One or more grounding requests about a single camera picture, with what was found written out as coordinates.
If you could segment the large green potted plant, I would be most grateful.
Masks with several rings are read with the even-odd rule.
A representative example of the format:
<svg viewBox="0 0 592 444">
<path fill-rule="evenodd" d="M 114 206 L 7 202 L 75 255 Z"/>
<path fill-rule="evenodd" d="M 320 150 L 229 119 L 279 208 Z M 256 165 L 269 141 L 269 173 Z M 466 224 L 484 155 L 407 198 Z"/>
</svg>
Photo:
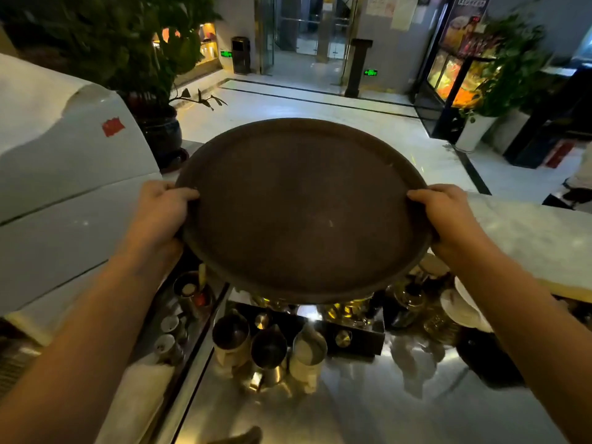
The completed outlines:
<svg viewBox="0 0 592 444">
<path fill-rule="evenodd" d="M 188 100 L 176 79 L 203 60 L 215 0 L 0 0 L 19 58 L 118 92 L 131 109 Z"/>
</svg>

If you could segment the person's right hand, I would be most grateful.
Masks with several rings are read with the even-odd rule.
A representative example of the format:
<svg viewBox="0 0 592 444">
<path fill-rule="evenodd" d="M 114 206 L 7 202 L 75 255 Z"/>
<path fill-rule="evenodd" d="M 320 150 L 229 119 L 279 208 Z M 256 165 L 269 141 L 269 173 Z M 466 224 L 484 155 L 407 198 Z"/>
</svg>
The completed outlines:
<svg viewBox="0 0 592 444">
<path fill-rule="evenodd" d="M 455 259 L 467 256 L 469 249 L 486 241 L 486 234 L 473 215 L 467 193 L 456 185 L 435 184 L 424 189 L 435 191 L 435 206 L 425 209 L 437 232 L 433 252 L 449 267 Z"/>
</svg>

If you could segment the dark ceramic plant pot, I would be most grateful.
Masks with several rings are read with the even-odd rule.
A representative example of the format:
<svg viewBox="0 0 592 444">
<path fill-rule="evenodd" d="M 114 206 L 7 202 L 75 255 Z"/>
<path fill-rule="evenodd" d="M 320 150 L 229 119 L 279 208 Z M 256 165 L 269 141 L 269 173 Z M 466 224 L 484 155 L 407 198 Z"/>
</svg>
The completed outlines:
<svg viewBox="0 0 592 444">
<path fill-rule="evenodd" d="M 181 168 L 188 158 L 182 147 L 177 111 L 168 103 L 132 93 L 124 101 L 140 127 L 162 174 Z"/>
</svg>

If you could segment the lit glass display cabinet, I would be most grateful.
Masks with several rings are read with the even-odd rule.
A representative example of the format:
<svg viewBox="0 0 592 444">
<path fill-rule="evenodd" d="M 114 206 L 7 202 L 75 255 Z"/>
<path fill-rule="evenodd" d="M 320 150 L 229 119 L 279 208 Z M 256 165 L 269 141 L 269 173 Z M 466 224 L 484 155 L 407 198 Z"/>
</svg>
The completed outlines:
<svg viewBox="0 0 592 444">
<path fill-rule="evenodd" d="M 455 144 L 463 131 L 461 111 L 477 103 L 485 66 L 495 45 L 485 36 L 491 0 L 444 0 L 410 100 L 429 137 Z"/>
</svg>

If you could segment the paper wall notice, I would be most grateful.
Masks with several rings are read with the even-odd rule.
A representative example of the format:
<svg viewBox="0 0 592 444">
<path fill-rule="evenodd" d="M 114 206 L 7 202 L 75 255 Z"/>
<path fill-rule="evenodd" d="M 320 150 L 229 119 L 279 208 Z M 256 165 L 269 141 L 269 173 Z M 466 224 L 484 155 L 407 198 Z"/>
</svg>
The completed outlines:
<svg viewBox="0 0 592 444">
<path fill-rule="evenodd" d="M 394 0 L 394 11 L 390 28 L 397 31 L 408 31 L 418 6 L 418 0 Z"/>
</svg>

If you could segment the steel container with utensils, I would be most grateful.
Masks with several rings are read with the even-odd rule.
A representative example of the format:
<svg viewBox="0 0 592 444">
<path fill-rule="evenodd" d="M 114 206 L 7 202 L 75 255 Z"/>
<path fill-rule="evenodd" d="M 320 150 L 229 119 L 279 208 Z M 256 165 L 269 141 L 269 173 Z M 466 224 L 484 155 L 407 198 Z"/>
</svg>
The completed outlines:
<svg viewBox="0 0 592 444">
<path fill-rule="evenodd" d="M 200 263 L 197 270 L 184 272 L 177 277 L 173 290 L 182 314 L 195 320 L 209 317 L 217 298 L 208 284 L 205 263 Z"/>
</svg>

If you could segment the small steel cup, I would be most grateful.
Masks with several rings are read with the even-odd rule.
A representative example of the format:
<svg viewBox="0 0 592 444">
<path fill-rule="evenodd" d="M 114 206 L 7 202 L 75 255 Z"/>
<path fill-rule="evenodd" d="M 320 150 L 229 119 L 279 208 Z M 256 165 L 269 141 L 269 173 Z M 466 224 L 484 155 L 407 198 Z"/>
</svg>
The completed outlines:
<svg viewBox="0 0 592 444">
<path fill-rule="evenodd" d="M 176 342 L 183 343 L 187 341 L 188 333 L 184 320 L 177 315 L 168 315 L 160 323 L 160 331 L 164 335 L 172 335 Z"/>
<path fill-rule="evenodd" d="M 179 365 L 184 357 L 181 345 L 172 334 L 160 335 L 154 343 L 153 353 L 159 364 L 170 366 Z"/>
</svg>

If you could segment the glass entrance door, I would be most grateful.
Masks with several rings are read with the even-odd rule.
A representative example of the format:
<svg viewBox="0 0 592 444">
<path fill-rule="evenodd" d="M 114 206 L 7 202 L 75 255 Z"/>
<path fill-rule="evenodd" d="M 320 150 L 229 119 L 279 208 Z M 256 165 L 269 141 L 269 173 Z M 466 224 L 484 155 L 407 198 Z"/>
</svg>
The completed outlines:
<svg viewBox="0 0 592 444">
<path fill-rule="evenodd" d="M 363 0 L 254 0 L 257 73 L 321 90 L 345 79 Z"/>
</svg>

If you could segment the black floor ashtray bin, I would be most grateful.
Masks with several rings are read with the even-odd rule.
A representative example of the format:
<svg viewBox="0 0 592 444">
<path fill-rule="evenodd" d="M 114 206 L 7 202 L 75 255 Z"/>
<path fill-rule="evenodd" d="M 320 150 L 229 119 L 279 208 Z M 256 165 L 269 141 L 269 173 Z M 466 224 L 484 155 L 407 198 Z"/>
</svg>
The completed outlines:
<svg viewBox="0 0 592 444">
<path fill-rule="evenodd" d="M 233 73 L 247 75 L 250 67 L 250 40 L 246 36 L 231 38 Z"/>
</svg>

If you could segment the red box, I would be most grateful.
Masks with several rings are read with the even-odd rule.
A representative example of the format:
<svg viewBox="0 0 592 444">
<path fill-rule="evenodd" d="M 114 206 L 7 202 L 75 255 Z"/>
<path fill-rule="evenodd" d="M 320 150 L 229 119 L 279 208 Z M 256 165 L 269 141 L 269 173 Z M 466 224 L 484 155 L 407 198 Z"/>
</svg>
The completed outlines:
<svg viewBox="0 0 592 444">
<path fill-rule="evenodd" d="M 547 156 L 544 166 L 551 169 L 556 169 L 566 158 L 566 156 L 569 155 L 569 153 L 573 150 L 576 143 L 576 141 L 570 139 L 561 139 L 557 141 L 554 148 Z"/>
</svg>

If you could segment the person's left forearm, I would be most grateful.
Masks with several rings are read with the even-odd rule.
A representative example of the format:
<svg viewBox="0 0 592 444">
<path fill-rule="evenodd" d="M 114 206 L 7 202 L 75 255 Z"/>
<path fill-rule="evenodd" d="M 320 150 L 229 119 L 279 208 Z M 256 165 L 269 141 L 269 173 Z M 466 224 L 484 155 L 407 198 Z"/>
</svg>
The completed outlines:
<svg viewBox="0 0 592 444">
<path fill-rule="evenodd" d="M 116 253 L 0 402 L 0 444 L 93 444 L 146 314 L 183 246 Z"/>
</svg>

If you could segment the round brown serving tray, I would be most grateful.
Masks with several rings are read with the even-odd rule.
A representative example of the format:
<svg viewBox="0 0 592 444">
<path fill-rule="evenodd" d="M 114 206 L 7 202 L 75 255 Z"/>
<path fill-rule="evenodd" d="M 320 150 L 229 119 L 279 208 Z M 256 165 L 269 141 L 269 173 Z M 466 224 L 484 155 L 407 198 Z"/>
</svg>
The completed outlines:
<svg viewBox="0 0 592 444">
<path fill-rule="evenodd" d="M 182 167 L 186 246 L 227 283 L 290 304 L 364 298 L 425 256 L 427 185 L 393 146 L 334 122 L 278 118 L 212 138 Z"/>
</svg>

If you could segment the person's left hand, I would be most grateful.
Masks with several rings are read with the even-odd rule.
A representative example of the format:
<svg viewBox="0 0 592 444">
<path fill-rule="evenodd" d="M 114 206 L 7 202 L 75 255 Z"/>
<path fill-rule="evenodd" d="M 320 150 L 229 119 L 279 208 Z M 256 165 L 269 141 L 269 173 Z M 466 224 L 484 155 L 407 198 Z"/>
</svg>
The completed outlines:
<svg viewBox="0 0 592 444">
<path fill-rule="evenodd" d="M 121 251 L 136 261 L 147 261 L 177 245 L 175 235 L 185 222 L 189 202 L 167 197 L 173 182 L 149 180 L 142 185 L 137 210 L 122 240 Z"/>
</svg>

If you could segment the steel milk pitcher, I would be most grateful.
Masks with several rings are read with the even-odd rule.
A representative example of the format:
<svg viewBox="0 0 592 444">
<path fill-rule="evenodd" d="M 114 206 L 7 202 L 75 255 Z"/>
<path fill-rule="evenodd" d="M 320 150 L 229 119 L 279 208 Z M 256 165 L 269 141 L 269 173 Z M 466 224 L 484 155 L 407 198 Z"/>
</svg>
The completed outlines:
<svg viewBox="0 0 592 444">
<path fill-rule="evenodd" d="M 247 319 L 235 308 L 216 320 L 212 330 L 214 356 L 222 368 L 239 368 L 250 358 L 251 335 Z"/>
<path fill-rule="evenodd" d="M 323 365 L 328 353 L 325 338 L 315 329 L 314 323 L 306 322 L 292 343 L 288 370 L 306 394 L 316 392 Z"/>
<path fill-rule="evenodd" d="M 277 324 L 261 330 L 251 344 L 249 389 L 260 391 L 282 382 L 287 373 L 287 354 L 287 341 Z"/>
</svg>

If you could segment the white cloth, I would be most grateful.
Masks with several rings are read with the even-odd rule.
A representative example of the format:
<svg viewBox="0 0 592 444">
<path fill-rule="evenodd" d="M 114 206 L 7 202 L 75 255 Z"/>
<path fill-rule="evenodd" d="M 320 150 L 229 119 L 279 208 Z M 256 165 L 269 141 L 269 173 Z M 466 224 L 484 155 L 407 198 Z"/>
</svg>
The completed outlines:
<svg viewBox="0 0 592 444">
<path fill-rule="evenodd" d="M 168 364 L 139 360 L 122 376 L 94 444 L 141 444 L 174 375 Z"/>
</svg>

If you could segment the white plate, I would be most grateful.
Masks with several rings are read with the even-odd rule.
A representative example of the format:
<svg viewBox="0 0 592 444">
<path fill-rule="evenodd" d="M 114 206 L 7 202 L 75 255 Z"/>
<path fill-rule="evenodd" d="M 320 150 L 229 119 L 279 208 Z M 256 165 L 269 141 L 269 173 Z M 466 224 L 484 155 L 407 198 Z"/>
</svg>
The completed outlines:
<svg viewBox="0 0 592 444">
<path fill-rule="evenodd" d="M 456 324 L 485 333 L 493 333 L 490 323 L 457 276 L 454 278 L 454 287 L 442 292 L 440 305 Z"/>
</svg>

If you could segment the green plant in white pot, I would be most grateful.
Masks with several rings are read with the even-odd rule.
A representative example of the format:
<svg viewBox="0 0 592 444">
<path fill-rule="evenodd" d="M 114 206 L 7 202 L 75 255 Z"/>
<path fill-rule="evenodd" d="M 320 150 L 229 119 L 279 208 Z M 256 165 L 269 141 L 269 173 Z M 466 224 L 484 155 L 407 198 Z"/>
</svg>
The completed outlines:
<svg viewBox="0 0 592 444">
<path fill-rule="evenodd" d="M 473 152 L 496 120 L 523 102 L 534 75 L 551 58 L 544 45 L 546 29 L 531 17 L 515 9 L 488 23 L 485 32 L 495 39 L 495 57 L 483 68 L 475 104 L 460 110 L 465 125 L 454 146 L 457 151 Z"/>
</svg>

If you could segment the person's right forearm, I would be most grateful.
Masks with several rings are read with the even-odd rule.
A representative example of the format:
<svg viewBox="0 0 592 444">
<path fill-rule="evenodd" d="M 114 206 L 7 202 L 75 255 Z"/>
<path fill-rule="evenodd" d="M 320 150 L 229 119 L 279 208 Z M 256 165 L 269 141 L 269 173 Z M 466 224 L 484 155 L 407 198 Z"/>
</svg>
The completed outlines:
<svg viewBox="0 0 592 444">
<path fill-rule="evenodd" d="M 440 254 L 566 440 L 592 444 L 592 331 L 490 240 Z"/>
</svg>

